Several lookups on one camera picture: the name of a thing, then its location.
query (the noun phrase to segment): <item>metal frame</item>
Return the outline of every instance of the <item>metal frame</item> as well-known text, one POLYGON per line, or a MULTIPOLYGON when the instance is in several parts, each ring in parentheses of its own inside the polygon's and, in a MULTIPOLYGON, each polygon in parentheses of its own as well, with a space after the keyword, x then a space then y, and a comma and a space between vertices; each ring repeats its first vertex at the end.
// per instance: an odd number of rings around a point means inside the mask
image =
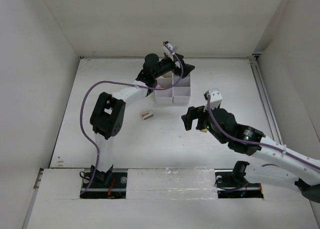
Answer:
POLYGON ((269 127, 271 129, 273 140, 283 145, 284 143, 280 134, 280 130, 276 121, 274 111, 272 110, 272 107, 271 107, 271 103, 270 103, 267 90, 258 66, 258 62, 255 57, 250 57, 249 62, 250 62, 252 74, 256 83, 256 88, 259 92, 261 103, 262 103, 269 127))

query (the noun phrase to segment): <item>white wall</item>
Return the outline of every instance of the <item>white wall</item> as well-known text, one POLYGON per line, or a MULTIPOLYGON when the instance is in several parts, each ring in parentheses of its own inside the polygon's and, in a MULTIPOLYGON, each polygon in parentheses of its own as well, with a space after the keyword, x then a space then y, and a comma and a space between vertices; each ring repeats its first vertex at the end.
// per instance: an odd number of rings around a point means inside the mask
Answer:
POLYGON ((78 62, 43 0, 0 0, 1 228, 22 228, 78 62))
POLYGON ((45 0, 79 56, 246 57, 281 0, 45 0))
MULTIPOLYGON (((320 159, 320 0, 288 0, 258 62, 283 141, 320 159)), ((320 204, 312 204, 318 223, 320 204)))

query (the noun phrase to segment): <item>white panel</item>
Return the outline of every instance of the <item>white panel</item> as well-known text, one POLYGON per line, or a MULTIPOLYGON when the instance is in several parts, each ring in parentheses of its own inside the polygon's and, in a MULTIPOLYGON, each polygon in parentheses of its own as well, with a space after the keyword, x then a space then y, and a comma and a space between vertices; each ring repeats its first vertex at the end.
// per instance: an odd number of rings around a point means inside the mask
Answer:
MULTIPOLYGON (((292 198, 292 192, 287 196, 287 190, 277 190, 277 187, 273 186, 265 189, 270 191, 266 192, 270 195, 266 200, 183 197, 181 199, 170 199, 170 197, 167 199, 80 199, 79 171, 79 169, 44 171, 28 229, 318 228, 308 200, 301 195, 292 198)), ((196 188, 201 179, 206 180, 205 176, 206 173, 190 186, 196 188)), ((138 177, 140 180, 149 178, 142 175, 138 177)))
POLYGON ((0 227, 20 229, 78 59, 43 0, 0 0, 0 19, 0 227))
MULTIPOLYGON (((100 80, 131 83, 142 68, 143 59, 82 59, 51 161, 54 168, 89 168, 96 156, 94 146, 82 135, 80 107, 86 91, 100 80)), ((185 59, 195 65, 191 73, 191 99, 187 105, 159 106, 154 95, 126 107, 123 126, 114 137, 116 168, 233 168, 237 160, 256 160, 235 153, 211 134, 186 131, 181 116, 188 107, 206 103, 203 94, 219 88, 222 107, 238 123, 255 127, 268 136, 270 128, 262 108, 256 82, 246 59, 185 59), (152 110, 154 117, 142 120, 140 113, 152 110)), ((89 95, 84 107, 84 129, 94 138, 89 123, 100 93, 112 93, 123 86, 103 84, 89 95)))
POLYGON ((79 56, 251 55, 281 0, 45 0, 79 56))
MULTIPOLYGON (((276 37, 259 59, 283 138, 320 159, 320 0, 289 0, 276 37)), ((320 206, 312 203, 320 221, 320 206)))

